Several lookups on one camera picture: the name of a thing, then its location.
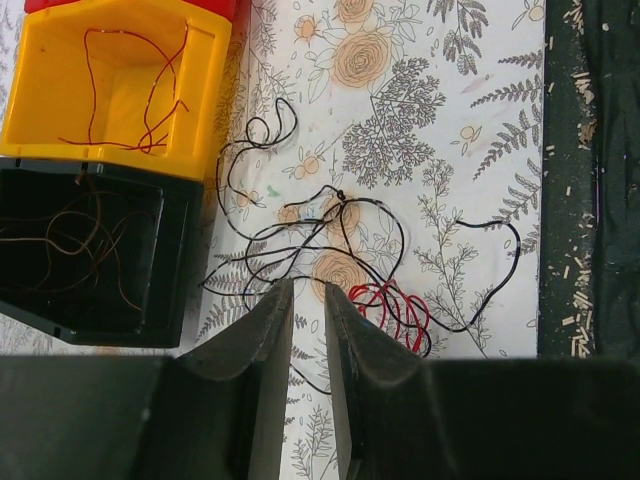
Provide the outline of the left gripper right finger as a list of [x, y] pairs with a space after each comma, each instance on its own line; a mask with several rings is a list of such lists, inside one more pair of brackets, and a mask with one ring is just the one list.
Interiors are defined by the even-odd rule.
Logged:
[[429, 360], [325, 289], [343, 479], [635, 479], [639, 371], [613, 360]]

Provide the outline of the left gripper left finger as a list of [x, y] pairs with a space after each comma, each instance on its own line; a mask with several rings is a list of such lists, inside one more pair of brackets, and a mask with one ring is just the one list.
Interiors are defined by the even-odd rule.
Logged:
[[293, 284], [177, 358], [5, 356], [5, 479], [275, 479]]

